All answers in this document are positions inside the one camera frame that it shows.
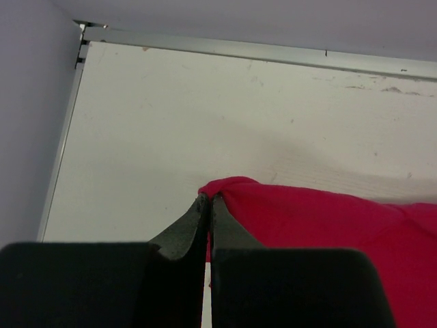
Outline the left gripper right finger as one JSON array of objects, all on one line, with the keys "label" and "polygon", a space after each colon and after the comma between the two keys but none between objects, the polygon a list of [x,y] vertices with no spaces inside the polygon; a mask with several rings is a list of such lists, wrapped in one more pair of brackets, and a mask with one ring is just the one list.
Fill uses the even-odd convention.
[{"label": "left gripper right finger", "polygon": [[264,247],[214,197],[210,223],[214,327],[394,327],[362,252]]}]

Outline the red t shirt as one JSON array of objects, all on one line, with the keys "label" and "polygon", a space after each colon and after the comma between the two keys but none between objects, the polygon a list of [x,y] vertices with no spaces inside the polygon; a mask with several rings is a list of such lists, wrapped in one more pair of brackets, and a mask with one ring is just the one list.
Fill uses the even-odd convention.
[{"label": "red t shirt", "polygon": [[436,326],[436,205],[262,184],[247,177],[200,188],[267,247],[347,247],[375,265],[398,327]]}]

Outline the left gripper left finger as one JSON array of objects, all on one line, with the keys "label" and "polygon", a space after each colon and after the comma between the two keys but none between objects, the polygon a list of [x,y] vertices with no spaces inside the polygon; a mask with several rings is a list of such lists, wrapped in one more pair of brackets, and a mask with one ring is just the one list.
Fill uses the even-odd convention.
[{"label": "left gripper left finger", "polygon": [[12,243],[2,327],[200,327],[208,197],[147,242]]}]

